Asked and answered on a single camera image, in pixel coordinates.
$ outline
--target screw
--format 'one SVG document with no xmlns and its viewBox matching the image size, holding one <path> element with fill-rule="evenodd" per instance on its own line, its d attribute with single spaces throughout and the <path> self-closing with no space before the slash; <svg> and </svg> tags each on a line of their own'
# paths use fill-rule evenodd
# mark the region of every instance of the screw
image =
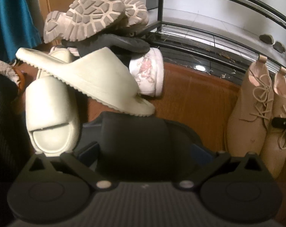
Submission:
<svg viewBox="0 0 286 227">
<path fill-rule="evenodd" d="M 183 180 L 179 183 L 179 185 L 183 189 L 190 189 L 194 186 L 194 183 L 190 180 Z"/>
<path fill-rule="evenodd" d="M 96 183 L 96 186 L 99 189 L 108 189 L 110 186 L 112 185 L 112 183 L 110 181 L 107 180 L 102 180 Z"/>
</svg>

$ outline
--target tan lace-up shoe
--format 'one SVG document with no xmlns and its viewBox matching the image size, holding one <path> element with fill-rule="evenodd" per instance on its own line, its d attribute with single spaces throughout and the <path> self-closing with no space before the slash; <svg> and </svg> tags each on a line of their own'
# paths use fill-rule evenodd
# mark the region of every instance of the tan lace-up shoe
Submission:
<svg viewBox="0 0 286 227">
<path fill-rule="evenodd" d="M 243 157 L 249 151 L 260 154 L 270 123 L 273 90 L 267 58 L 260 55 L 244 77 L 239 98 L 227 124 L 226 149 Z"/>
<path fill-rule="evenodd" d="M 286 118 L 286 69 L 281 67 L 275 74 L 272 106 L 272 119 L 274 117 Z M 277 178 L 286 160 L 286 129 L 274 128 L 269 125 L 264 146 L 260 157 L 274 178 Z"/>
</svg>

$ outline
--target white shoe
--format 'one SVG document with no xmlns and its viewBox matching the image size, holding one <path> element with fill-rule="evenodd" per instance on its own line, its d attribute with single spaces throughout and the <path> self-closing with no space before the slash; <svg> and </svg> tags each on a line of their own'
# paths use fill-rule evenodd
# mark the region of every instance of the white shoe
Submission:
<svg viewBox="0 0 286 227">
<path fill-rule="evenodd" d="M 155 112 L 154 105 L 138 94 L 138 84 L 128 68 L 109 48 L 99 49 L 69 64 L 33 49 L 20 48 L 16 57 L 118 111 L 136 116 Z"/>
<path fill-rule="evenodd" d="M 129 71 L 138 83 L 141 94 L 152 97 L 162 94 L 164 63 L 159 49 L 150 48 L 144 56 L 132 58 Z"/>
<path fill-rule="evenodd" d="M 62 46 L 62 45 L 53 46 L 53 47 L 50 49 L 50 53 L 52 53 L 54 50 L 62 49 L 62 48 L 65 49 L 65 47 Z M 74 55 L 75 57 L 80 57 L 77 48 L 67 47 L 67 49 L 68 49 L 68 50 L 72 53 L 72 55 Z"/>
<path fill-rule="evenodd" d="M 50 56 L 71 63 L 67 49 L 56 49 Z M 26 89 L 26 126 L 36 153 L 59 156 L 76 146 L 80 122 L 75 93 L 43 70 Z"/>
</svg>

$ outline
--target teal fabric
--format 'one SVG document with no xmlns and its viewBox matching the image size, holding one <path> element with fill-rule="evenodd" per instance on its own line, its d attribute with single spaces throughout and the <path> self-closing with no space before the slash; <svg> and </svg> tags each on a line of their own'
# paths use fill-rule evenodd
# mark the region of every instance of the teal fabric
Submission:
<svg viewBox="0 0 286 227">
<path fill-rule="evenodd" d="M 26 0 L 0 0 L 0 60 L 12 61 L 20 47 L 41 44 Z"/>
</svg>

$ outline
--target fuzzy slipper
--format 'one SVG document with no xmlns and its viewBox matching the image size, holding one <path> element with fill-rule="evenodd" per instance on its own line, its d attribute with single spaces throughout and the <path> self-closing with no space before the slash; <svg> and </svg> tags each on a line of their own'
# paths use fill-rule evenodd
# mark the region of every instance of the fuzzy slipper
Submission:
<svg viewBox="0 0 286 227">
<path fill-rule="evenodd" d="M 18 96 L 23 93 L 25 90 L 25 78 L 20 70 L 0 60 L 0 74 L 6 76 L 17 85 Z"/>
<path fill-rule="evenodd" d="M 44 42 L 56 38 L 81 41 L 120 21 L 122 0 L 75 0 L 66 13 L 50 12 L 44 24 Z"/>
<path fill-rule="evenodd" d="M 146 6 L 140 0 L 123 0 L 125 16 L 117 24 L 116 29 L 122 33 L 133 33 L 144 28 L 149 21 Z"/>
</svg>

